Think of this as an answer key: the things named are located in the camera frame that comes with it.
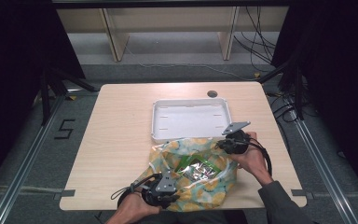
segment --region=white tray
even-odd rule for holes
[[[152,137],[158,144],[184,137],[224,139],[231,123],[222,98],[158,100],[153,103]]]

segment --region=aluminum rail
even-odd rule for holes
[[[10,186],[8,187],[6,193],[1,198],[0,201],[0,224],[5,223],[7,216],[13,207],[14,202],[16,202],[17,196],[21,191],[21,186],[24,183],[25,179],[27,178],[34,161],[40,151],[40,148],[43,146],[45,142],[46,135],[51,128],[55,115],[57,114],[58,109],[62,105],[65,96],[58,96],[56,101],[51,108],[51,116],[47,120],[46,124],[43,125],[32,143],[24,161],[21,164],[19,171],[16,173],[13,181],[11,182]]]
[[[290,113],[293,119],[297,118],[295,110],[292,110]],[[312,160],[315,163],[316,168],[318,169],[319,174],[321,175],[321,178],[324,181],[324,184],[337,207],[338,212],[341,214],[342,220],[346,224],[358,223],[358,218],[355,215],[351,204],[348,201],[348,198],[334,178],[333,173],[331,172],[327,162],[324,159],[324,156],[313,140],[304,120],[297,120],[296,127],[304,143],[306,144],[307,150],[310,153],[310,156],[312,157]]]

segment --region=wrist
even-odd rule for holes
[[[267,170],[253,172],[253,175],[261,187],[264,187],[274,181]]]

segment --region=tripod leg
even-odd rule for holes
[[[297,67],[296,71],[296,95],[295,95],[295,108],[297,112],[297,116],[303,120],[302,113],[302,75],[299,67]]]
[[[43,120],[42,125],[45,125],[46,121],[50,117],[50,102],[48,98],[48,82],[46,77],[46,70],[43,70],[42,76],[40,76],[40,91],[42,93],[43,104]]]
[[[266,81],[272,79],[273,77],[276,77],[278,74],[283,72],[283,70],[286,68],[287,64],[288,64],[288,62],[281,64],[279,67],[275,68],[273,71],[269,72],[265,76],[258,79],[258,82],[263,84]]]
[[[80,79],[76,77],[72,77],[71,75],[63,72],[62,70],[58,68],[51,68],[51,71],[55,74],[59,75],[60,77],[66,78],[69,81],[75,83],[77,86],[82,87],[88,91],[99,91],[98,89],[94,88],[93,86],[89,85],[88,83],[81,81]]]

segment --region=metal frame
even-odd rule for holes
[[[301,4],[309,0],[52,0],[56,8],[102,7],[279,7]],[[35,4],[31,0],[22,4]]]
[[[293,104],[294,102],[290,99],[288,103]],[[297,118],[295,110],[292,110],[290,113],[293,119]],[[296,127],[307,147],[308,152],[310,153],[310,157],[315,163],[315,166],[318,169],[319,174],[321,175],[321,178],[330,193],[331,198],[333,199],[334,204],[337,207],[339,214],[342,217],[342,220],[347,224],[358,223],[358,218],[355,215],[351,204],[348,201],[348,198],[345,196],[343,190],[334,178],[333,173],[331,172],[327,162],[324,160],[324,156],[313,140],[312,135],[310,134],[310,131],[308,130],[304,120],[297,119]]]
[[[40,148],[43,146],[45,142],[46,135],[51,128],[53,120],[57,114],[58,109],[62,105],[65,96],[58,96],[56,101],[51,109],[51,116],[47,120],[46,124],[41,126],[39,132],[36,136],[36,139],[31,145],[24,161],[21,164],[19,171],[16,173],[13,181],[8,187],[5,195],[1,198],[0,201],[0,223],[5,223],[7,216],[13,207],[14,202],[16,202],[17,196],[20,193],[21,186],[27,178],[29,172],[31,171],[32,166],[34,165],[34,161],[40,151]]]

